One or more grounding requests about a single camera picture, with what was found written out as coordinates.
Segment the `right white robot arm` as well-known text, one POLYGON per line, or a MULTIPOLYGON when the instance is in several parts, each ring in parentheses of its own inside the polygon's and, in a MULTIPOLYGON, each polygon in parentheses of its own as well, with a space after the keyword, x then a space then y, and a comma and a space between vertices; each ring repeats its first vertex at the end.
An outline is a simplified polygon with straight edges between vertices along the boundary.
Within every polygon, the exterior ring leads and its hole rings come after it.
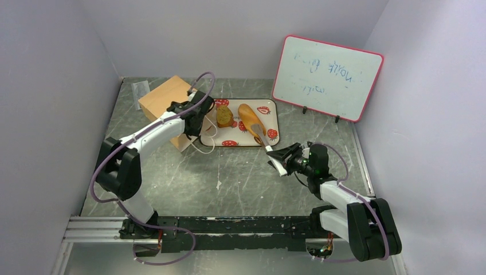
POLYGON ((344 185, 347 176, 330 172, 329 152, 323 143, 295 143, 280 150, 265 146, 269 164, 280 176, 303 175, 310 193, 327 205, 315 208, 309 230, 316 237, 336 234, 347 241, 355 260, 386 260, 402 251, 402 242, 388 202, 370 198, 344 185))

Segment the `strawberry pattern tray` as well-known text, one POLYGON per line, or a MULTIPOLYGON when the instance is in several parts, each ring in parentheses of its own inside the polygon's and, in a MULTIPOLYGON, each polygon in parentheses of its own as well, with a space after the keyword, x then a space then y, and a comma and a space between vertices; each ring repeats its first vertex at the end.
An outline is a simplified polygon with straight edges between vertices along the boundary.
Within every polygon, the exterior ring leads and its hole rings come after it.
POLYGON ((267 140, 275 146, 280 141, 279 122, 277 118, 277 106, 270 99, 215 99, 215 107, 204 120, 200 142, 203 146, 216 147, 258 147, 254 136, 249 133, 241 122, 238 107, 247 104, 258 116, 268 134, 267 140), (230 127, 217 126, 217 107, 228 107, 234 123, 230 127))

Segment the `long orange fake baguette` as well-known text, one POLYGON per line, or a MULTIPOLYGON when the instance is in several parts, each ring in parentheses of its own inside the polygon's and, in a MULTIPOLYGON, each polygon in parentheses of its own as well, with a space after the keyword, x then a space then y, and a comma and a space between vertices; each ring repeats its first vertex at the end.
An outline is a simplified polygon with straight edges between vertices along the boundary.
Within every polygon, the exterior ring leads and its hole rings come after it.
POLYGON ((266 136, 266 128, 249 105, 240 104, 238 107, 238 115, 247 131, 249 131, 253 136, 257 136, 257 134, 251 129, 251 126, 254 124, 259 125, 262 128, 263 135, 266 136))

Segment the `fake orange bread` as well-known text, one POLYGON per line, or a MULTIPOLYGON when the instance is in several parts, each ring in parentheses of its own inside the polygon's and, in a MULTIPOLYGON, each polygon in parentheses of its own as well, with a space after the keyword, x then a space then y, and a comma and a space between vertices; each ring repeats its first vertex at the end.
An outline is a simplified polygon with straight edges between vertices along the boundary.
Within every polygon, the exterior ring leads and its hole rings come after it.
POLYGON ((216 109, 216 122, 219 128, 231 127, 234 123, 233 112, 226 105, 220 105, 216 109))

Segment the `brown paper bag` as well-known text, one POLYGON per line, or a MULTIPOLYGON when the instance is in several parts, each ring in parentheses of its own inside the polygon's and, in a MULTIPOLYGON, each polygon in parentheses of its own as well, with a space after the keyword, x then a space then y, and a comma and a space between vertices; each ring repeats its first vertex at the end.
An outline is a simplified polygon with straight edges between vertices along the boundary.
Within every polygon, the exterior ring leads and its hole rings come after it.
MULTIPOLYGON (((177 103, 186 101, 188 99, 187 91, 190 86, 189 83, 179 76, 172 76, 167 81, 138 99, 138 103, 145 116, 150 121, 154 121, 166 112, 173 101, 177 103)), ((203 122, 203 127, 207 127, 202 130, 203 136, 209 137, 212 142, 210 146, 215 145, 213 138, 218 132, 216 125, 213 124, 207 116, 205 116, 203 122)), ((189 139, 186 135, 182 134, 172 138, 170 142, 179 152, 182 152, 193 144, 195 139, 195 136, 190 136, 189 139)))

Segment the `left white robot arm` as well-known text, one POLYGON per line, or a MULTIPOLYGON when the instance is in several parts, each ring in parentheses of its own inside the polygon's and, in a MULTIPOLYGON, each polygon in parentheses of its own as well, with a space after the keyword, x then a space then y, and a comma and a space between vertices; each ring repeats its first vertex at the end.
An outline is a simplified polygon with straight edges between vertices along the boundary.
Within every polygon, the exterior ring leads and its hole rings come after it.
POLYGON ((159 118, 137 132, 114 139, 106 138, 100 148, 89 191, 94 184, 112 193, 114 202, 136 222, 136 231, 144 238, 155 236, 159 229, 158 213, 141 191, 142 165, 159 147, 179 135, 199 136, 205 116, 214 100, 201 91, 187 101, 172 102, 159 118))

